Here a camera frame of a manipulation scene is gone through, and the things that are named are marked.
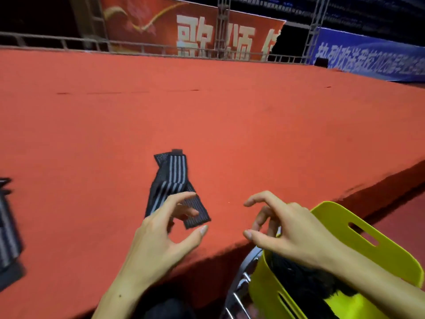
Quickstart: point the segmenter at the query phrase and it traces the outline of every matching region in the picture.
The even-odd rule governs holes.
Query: red carpet
[[[173,273],[195,307],[226,291],[249,250],[249,195],[341,198],[365,216],[425,179],[425,90],[323,68],[0,51],[0,95],[1,176],[14,180],[27,269],[0,293],[7,319],[96,306],[143,219],[156,153],[184,150],[212,218]],[[186,235],[179,224],[172,238]]]

